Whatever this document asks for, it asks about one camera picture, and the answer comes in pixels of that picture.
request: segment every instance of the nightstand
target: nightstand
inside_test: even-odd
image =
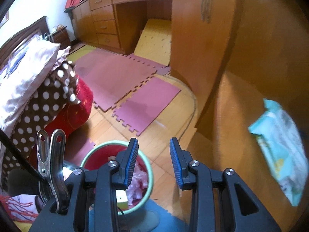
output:
[[[52,33],[50,41],[56,44],[60,44],[60,49],[63,50],[71,45],[66,26]]]

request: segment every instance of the cabinet handle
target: cabinet handle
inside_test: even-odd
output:
[[[200,19],[205,21],[205,0],[202,0],[200,4]]]
[[[211,9],[212,9],[213,0],[206,0],[206,22],[210,23],[211,21]]]

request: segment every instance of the wet wipes package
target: wet wipes package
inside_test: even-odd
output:
[[[308,176],[305,156],[298,129],[279,103],[264,99],[266,111],[248,127],[254,134],[269,166],[292,206],[297,206]]]

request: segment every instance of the black cord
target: black cord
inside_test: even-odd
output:
[[[131,232],[130,231],[130,228],[129,228],[129,224],[128,224],[128,221],[127,221],[127,218],[125,216],[125,214],[123,213],[123,211],[121,210],[121,208],[117,207],[120,211],[120,213],[123,215],[123,217],[125,218],[125,221],[126,221],[126,225],[127,225],[127,229],[128,229],[128,232]]]
[[[13,156],[18,160],[18,162],[38,181],[47,184],[47,181],[43,178],[42,175],[36,171],[32,165],[21,155],[16,146],[10,140],[10,138],[2,131],[0,128],[0,141],[1,143],[13,154]]]

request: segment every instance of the metal clip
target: metal clip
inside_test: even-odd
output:
[[[62,172],[65,140],[65,133],[61,129],[53,132],[50,144],[46,131],[40,130],[37,133],[38,170],[52,189],[57,203],[57,213],[64,213],[70,202],[70,194]]]

